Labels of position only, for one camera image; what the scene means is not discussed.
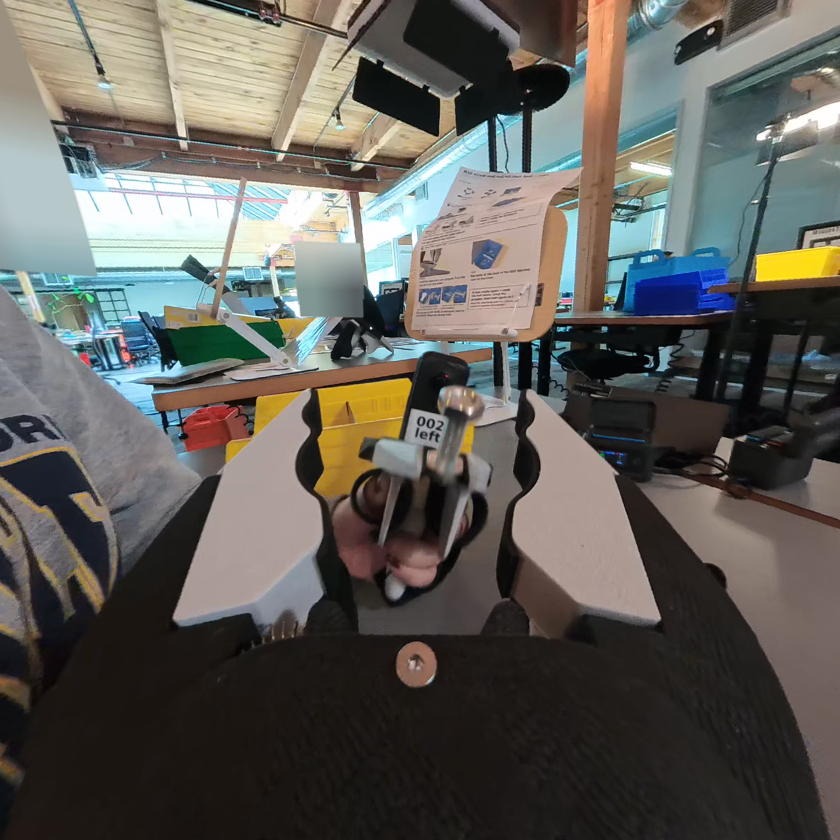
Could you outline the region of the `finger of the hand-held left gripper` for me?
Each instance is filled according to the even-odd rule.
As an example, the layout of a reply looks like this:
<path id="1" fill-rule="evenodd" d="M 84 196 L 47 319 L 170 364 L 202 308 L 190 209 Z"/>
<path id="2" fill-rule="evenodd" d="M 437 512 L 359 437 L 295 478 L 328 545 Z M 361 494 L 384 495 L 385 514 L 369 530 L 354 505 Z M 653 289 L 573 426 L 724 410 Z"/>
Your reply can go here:
<path id="1" fill-rule="evenodd" d="M 428 455 L 428 527 L 437 534 L 442 560 L 468 544 L 487 522 L 487 491 L 492 467 L 472 454 L 459 455 L 453 472 L 441 454 Z"/>
<path id="2" fill-rule="evenodd" d="M 383 437 L 366 437 L 360 445 L 359 457 L 372 469 L 360 477 L 362 503 L 365 485 L 379 478 L 387 480 L 387 493 L 381 516 L 373 519 L 379 546 L 398 532 L 422 537 L 428 529 L 428 477 L 425 474 L 426 450 L 407 441 Z"/>

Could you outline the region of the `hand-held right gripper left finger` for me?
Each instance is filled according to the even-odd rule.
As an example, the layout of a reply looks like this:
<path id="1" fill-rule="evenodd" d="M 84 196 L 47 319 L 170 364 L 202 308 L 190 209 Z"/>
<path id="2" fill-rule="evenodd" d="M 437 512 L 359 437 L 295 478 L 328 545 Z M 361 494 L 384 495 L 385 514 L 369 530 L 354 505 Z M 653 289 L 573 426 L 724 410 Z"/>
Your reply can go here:
<path id="1" fill-rule="evenodd" d="M 247 615 L 302 623 L 326 596 L 359 628 L 322 474 L 317 391 L 300 393 L 224 467 L 173 613 L 179 627 Z"/>

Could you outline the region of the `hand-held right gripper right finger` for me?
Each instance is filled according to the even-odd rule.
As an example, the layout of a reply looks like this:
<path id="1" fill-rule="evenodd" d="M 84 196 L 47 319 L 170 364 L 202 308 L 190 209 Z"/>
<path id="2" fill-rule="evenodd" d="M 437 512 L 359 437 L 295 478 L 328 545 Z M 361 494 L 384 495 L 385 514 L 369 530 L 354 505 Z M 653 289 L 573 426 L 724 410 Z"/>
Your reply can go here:
<path id="1" fill-rule="evenodd" d="M 533 632 L 567 636 L 586 617 L 656 627 L 660 612 L 617 473 L 533 391 L 522 392 L 513 475 L 497 556 L 503 598 Z"/>

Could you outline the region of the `silver hex bolt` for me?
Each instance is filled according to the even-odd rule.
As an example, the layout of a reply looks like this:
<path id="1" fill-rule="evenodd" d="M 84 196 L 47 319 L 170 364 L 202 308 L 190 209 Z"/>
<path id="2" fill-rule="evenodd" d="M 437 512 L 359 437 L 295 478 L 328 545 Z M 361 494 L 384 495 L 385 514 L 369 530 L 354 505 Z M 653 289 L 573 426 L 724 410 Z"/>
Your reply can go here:
<path id="1" fill-rule="evenodd" d="M 450 486 L 459 475 L 460 450 L 467 431 L 482 418 L 485 404 L 475 389 L 466 385 L 448 385 L 438 394 L 437 409 L 446 425 L 434 466 L 430 469 L 439 484 Z"/>

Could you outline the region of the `yellow plastic bin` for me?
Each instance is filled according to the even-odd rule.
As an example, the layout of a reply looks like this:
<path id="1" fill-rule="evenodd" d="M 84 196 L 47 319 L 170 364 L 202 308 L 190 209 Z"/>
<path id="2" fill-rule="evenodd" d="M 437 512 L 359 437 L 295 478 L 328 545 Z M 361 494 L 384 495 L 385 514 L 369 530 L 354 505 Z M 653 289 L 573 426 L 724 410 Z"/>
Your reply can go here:
<path id="1" fill-rule="evenodd" d="M 318 439 L 323 471 L 316 486 L 323 497 L 348 493 L 355 479 L 372 468 L 359 456 L 365 438 L 395 438 L 400 433 L 412 384 L 407 378 L 368 381 L 318 389 L 322 432 Z M 294 429 L 280 423 L 300 392 L 257 398 L 255 434 L 246 443 L 227 446 L 224 475 L 247 498 L 284 493 L 296 481 Z"/>
<path id="2" fill-rule="evenodd" d="M 836 277 L 839 252 L 838 246 L 822 246 L 758 255 L 754 279 L 775 282 Z"/>

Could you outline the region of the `person's left hand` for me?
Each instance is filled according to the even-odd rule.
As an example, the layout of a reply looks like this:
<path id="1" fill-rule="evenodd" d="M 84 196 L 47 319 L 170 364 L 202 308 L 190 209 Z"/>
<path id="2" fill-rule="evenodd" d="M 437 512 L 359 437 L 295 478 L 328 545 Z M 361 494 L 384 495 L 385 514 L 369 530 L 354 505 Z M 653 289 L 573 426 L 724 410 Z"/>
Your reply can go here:
<path id="1" fill-rule="evenodd" d="M 350 499 L 339 499 L 332 510 L 332 525 L 339 555 L 353 578 L 372 581 L 388 571 L 405 585 L 431 585 L 444 562 L 435 539 L 396 533 L 379 545 L 373 527 L 351 508 Z"/>

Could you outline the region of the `black and white device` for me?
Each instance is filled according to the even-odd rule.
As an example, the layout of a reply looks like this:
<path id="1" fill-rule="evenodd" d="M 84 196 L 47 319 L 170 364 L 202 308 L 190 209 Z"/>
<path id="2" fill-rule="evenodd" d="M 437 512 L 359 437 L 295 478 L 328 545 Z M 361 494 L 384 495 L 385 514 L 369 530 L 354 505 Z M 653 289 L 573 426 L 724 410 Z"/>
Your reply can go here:
<path id="1" fill-rule="evenodd" d="M 372 354 L 377 350 L 394 353 L 391 341 L 371 322 L 364 318 L 342 319 L 331 349 L 331 361 L 348 360 L 356 350 L 363 354 Z"/>

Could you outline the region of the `black charger with display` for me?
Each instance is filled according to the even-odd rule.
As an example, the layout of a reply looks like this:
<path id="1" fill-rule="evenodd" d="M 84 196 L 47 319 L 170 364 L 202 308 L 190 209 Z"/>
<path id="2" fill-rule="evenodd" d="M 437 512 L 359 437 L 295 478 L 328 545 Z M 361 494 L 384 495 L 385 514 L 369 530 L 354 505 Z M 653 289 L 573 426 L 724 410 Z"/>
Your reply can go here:
<path id="1" fill-rule="evenodd" d="M 594 396 L 582 437 L 617 474 L 644 483 L 678 469 L 675 450 L 655 445 L 656 419 L 651 399 Z"/>

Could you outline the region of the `red plastic bin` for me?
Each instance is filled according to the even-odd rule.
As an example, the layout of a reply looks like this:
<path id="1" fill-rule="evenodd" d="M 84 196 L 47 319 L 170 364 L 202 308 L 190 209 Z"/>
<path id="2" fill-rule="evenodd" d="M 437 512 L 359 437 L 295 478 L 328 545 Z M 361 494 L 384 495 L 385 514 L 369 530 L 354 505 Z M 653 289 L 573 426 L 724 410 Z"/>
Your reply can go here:
<path id="1" fill-rule="evenodd" d="M 185 419 L 182 431 L 187 452 L 226 446 L 249 437 L 248 418 L 237 405 L 199 408 Z"/>

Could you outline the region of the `grey table with wooden edge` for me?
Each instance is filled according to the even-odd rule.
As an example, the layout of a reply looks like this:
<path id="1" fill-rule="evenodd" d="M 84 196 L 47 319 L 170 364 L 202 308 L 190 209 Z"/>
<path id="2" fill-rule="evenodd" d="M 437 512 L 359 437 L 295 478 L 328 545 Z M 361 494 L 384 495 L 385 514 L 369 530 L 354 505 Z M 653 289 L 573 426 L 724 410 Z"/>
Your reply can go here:
<path id="1" fill-rule="evenodd" d="M 398 344 L 392 353 L 379 349 L 355 355 L 348 360 L 332 360 L 329 353 L 309 356 L 298 373 L 236 381 L 219 374 L 201 381 L 172 387 L 156 386 L 152 391 L 155 413 L 165 432 L 182 424 L 186 410 L 216 404 L 249 405 L 257 397 L 319 389 L 336 385 L 378 382 L 412 375 L 426 352 L 453 354 L 468 364 L 489 361 L 489 343 L 441 343 L 409 340 Z"/>

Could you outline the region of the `black flat box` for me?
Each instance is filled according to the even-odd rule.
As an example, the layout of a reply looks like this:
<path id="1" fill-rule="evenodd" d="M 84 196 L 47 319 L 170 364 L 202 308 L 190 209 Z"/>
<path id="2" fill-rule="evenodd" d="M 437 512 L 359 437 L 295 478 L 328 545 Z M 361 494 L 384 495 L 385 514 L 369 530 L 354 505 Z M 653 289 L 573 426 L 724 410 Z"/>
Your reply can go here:
<path id="1" fill-rule="evenodd" d="M 562 417 L 580 433 L 644 442 L 658 450 L 713 455 L 728 409 L 693 398 L 612 386 L 601 392 L 575 391 Z"/>

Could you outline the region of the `black office chair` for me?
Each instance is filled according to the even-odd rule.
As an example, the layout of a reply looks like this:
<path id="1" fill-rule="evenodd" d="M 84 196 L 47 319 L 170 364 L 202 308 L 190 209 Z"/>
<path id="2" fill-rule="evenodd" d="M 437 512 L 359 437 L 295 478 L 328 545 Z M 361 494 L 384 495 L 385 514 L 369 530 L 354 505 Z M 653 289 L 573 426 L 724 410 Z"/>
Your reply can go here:
<path id="1" fill-rule="evenodd" d="M 602 385 L 623 375 L 656 371 L 660 364 L 659 348 L 644 348 L 635 353 L 618 352 L 614 348 L 584 346 L 552 354 L 567 375 L 578 375 L 585 382 Z"/>

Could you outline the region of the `green plastic bin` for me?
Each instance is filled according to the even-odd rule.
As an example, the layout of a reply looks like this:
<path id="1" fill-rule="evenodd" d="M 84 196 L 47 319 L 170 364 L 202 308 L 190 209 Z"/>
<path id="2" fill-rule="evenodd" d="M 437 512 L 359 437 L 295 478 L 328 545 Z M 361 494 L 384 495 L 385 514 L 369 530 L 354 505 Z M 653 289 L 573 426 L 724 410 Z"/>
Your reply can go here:
<path id="1" fill-rule="evenodd" d="M 182 365 L 219 359 L 265 360 L 266 355 L 228 326 L 189 308 L 164 306 L 164 326 Z"/>

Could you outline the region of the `black battery charging case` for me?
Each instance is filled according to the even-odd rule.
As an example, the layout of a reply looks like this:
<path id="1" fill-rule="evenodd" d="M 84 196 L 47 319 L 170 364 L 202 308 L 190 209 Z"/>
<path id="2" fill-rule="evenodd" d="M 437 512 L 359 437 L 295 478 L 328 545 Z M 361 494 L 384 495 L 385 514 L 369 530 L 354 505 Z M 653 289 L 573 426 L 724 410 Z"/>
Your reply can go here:
<path id="1" fill-rule="evenodd" d="M 727 478 L 744 487 L 776 490 L 808 477 L 813 461 L 835 449 L 839 409 L 798 413 L 786 425 L 752 431 L 736 439 Z"/>

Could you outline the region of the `wooden table black legs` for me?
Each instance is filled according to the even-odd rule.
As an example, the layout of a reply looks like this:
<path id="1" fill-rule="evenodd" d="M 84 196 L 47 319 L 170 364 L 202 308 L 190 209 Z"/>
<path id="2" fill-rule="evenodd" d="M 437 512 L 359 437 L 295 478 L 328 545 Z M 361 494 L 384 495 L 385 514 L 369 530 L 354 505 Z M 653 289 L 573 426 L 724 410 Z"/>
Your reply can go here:
<path id="1" fill-rule="evenodd" d="M 620 311 L 559 314 L 540 340 L 538 393 L 547 395 L 553 343 L 561 340 L 584 346 L 607 346 L 622 350 L 659 350 L 679 341 L 688 329 L 708 331 L 697 375 L 696 398 L 725 401 L 734 347 L 740 335 L 749 336 L 749 361 L 742 375 L 741 395 L 731 411 L 731 425 L 742 431 L 754 428 L 760 419 L 763 387 L 773 338 L 793 334 L 800 326 L 800 342 L 784 398 L 790 411 L 795 382 L 807 340 L 819 328 L 838 328 L 838 276 L 794 280 L 728 283 L 712 288 L 735 297 L 732 311 L 701 314 L 637 316 Z"/>

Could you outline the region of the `blue plastic bin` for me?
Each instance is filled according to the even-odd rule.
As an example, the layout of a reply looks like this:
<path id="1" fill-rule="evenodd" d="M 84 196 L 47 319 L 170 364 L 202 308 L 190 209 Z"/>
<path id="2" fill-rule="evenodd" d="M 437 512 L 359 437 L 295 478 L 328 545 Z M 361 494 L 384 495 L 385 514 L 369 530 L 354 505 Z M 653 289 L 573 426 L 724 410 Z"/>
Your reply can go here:
<path id="1" fill-rule="evenodd" d="M 727 283 L 725 274 L 689 271 L 639 280 L 634 288 L 633 314 L 638 317 L 729 312 L 735 300 L 727 292 L 712 292 Z"/>
<path id="2" fill-rule="evenodd" d="M 626 289 L 640 280 L 691 271 L 728 270 L 728 258 L 719 248 L 698 248 L 688 255 L 670 256 L 658 248 L 637 252 L 627 269 Z"/>

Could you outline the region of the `wooden pillar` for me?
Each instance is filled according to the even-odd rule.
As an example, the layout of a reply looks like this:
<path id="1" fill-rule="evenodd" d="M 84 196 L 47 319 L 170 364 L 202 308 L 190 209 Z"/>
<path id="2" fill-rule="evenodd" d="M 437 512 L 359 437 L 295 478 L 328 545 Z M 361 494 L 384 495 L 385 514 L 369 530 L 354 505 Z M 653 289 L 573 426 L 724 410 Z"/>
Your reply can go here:
<path id="1" fill-rule="evenodd" d="M 591 1 L 573 312 L 603 310 L 630 1 Z"/>

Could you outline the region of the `black studio light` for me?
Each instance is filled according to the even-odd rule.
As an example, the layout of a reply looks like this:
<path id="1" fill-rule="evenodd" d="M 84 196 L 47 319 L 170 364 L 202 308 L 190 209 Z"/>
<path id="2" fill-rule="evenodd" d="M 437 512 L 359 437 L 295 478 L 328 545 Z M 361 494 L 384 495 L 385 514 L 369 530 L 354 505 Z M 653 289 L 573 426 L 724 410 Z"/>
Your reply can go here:
<path id="1" fill-rule="evenodd" d="M 531 172 L 532 117 L 571 85 L 546 2 L 362 2 L 348 23 L 360 53 L 353 99 L 415 129 L 439 130 L 445 98 L 456 135 L 521 117 L 520 173 L 461 168 L 413 253 L 406 329 L 418 339 L 516 344 L 531 387 L 532 343 L 553 326 L 567 224 L 561 193 L 580 170 Z"/>

